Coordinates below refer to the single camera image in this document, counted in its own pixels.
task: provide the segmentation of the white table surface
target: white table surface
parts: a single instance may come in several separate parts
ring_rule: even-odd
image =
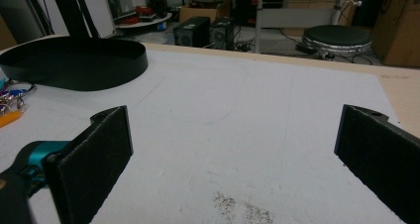
[[[148,50],[103,91],[46,86],[0,129],[0,170],[33,141],[69,141],[127,105],[134,155],[93,223],[401,223],[334,155],[343,104],[396,115],[369,74]],[[31,198],[57,223],[50,192]]]

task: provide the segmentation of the round stool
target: round stool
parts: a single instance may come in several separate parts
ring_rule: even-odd
[[[324,25],[306,29],[302,42],[316,49],[320,54],[326,52],[325,59],[334,59],[336,53],[358,53],[370,47],[370,34],[362,29]]]

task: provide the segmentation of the orange object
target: orange object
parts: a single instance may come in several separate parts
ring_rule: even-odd
[[[6,126],[7,124],[18,120],[22,116],[21,111],[9,112],[6,115],[0,117],[0,128]]]

